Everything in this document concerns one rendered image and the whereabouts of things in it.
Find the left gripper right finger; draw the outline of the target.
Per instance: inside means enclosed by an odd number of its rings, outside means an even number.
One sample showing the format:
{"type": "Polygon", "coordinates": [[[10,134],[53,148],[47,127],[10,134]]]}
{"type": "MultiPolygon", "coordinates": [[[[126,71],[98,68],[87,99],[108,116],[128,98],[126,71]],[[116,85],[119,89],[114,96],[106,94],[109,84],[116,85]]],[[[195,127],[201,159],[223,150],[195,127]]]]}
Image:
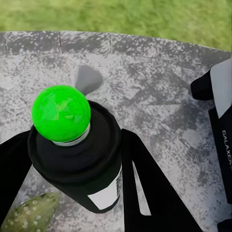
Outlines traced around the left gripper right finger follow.
{"type": "Polygon", "coordinates": [[[121,129],[125,232],[203,232],[141,138],[121,129]],[[151,216],[140,213],[134,161],[151,216]]]}

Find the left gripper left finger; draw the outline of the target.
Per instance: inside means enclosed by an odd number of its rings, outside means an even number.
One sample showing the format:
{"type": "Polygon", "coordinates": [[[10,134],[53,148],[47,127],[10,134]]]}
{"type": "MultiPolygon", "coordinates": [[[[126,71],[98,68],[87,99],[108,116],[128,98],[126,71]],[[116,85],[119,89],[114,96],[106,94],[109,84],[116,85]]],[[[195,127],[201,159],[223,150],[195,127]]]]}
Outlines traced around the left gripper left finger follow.
{"type": "Polygon", "coordinates": [[[32,162],[28,155],[30,130],[0,145],[0,226],[10,211],[32,162]]]}

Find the insectifuge atomizer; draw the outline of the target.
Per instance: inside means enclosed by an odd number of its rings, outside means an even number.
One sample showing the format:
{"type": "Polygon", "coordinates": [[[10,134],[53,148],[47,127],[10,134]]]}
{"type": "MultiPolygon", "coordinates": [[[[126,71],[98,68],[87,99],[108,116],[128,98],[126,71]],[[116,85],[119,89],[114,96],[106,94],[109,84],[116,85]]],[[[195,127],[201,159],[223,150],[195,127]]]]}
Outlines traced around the insectifuge atomizer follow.
{"type": "Polygon", "coordinates": [[[114,208],[122,182],[121,129],[106,108],[86,99],[102,85],[96,69],[80,66],[75,88],[45,89],[32,105],[27,140],[43,178],[96,214],[114,208]]]}

